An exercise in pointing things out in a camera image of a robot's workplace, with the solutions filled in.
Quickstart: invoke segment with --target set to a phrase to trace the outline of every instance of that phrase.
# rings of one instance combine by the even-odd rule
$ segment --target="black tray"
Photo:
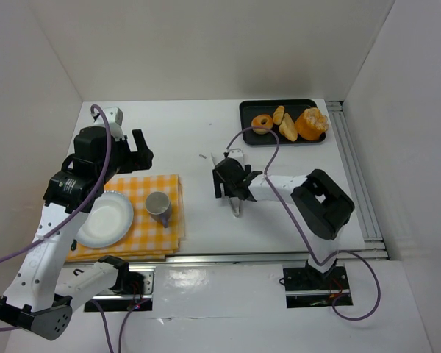
[[[289,113],[293,121],[307,108],[317,107],[316,103],[310,99],[278,99],[274,101],[243,101],[240,103],[240,123],[242,129],[251,126],[251,121],[260,115],[268,114],[273,117],[273,113],[279,105],[284,106],[284,112]],[[300,135],[295,142],[291,142],[279,133],[279,126],[274,125],[273,131],[279,136],[281,145],[303,145],[305,143],[320,143],[325,140],[326,133],[320,135],[316,141],[308,141]],[[276,145],[276,139],[270,133],[258,135],[253,130],[243,133],[243,140],[250,146],[268,146]]]

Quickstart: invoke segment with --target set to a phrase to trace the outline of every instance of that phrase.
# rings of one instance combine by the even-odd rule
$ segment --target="white wall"
[[[441,0],[395,1],[345,115],[387,245],[441,352]]]
[[[85,101],[344,99],[393,0],[31,0]]]
[[[32,239],[81,105],[26,1],[0,0],[0,256]],[[0,295],[18,264],[0,265]]]

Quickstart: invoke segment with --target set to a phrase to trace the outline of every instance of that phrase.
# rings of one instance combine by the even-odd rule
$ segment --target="donut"
[[[271,118],[268,114],[261,114],[256,116],[252,121],[251,121],[251,125],[252,127],[265,127],[267,129],[272,129],[273,128],[273,118]],[[256,132],[259,135],[264,135],[267,134],[268,131],[264,130],[264,129],[253,129],[254,132]]]

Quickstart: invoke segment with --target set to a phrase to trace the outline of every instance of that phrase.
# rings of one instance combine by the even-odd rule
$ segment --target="checkered cloth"
[[[106,248],[92,249],[78,244],[75,251],[68,253],[67,261],[97,260],[107,254],[125,260],[163,259],[178,249],[179,239],[184,237],[182,187],[178,175],[114,179],[104,189],[123,193],[131,200],[134,208],[131,228],[124,238]],[[144,207],[147,196],[154,191],[163,191],[170,198],[173,212],[168,228],[154,221]]]

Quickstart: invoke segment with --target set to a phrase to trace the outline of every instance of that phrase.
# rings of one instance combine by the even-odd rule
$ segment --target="white plate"
[[[134,218],[130,200],[117,191],[105,191],[93,205],[76,241],[89,248],[110,246],[126,235]]]

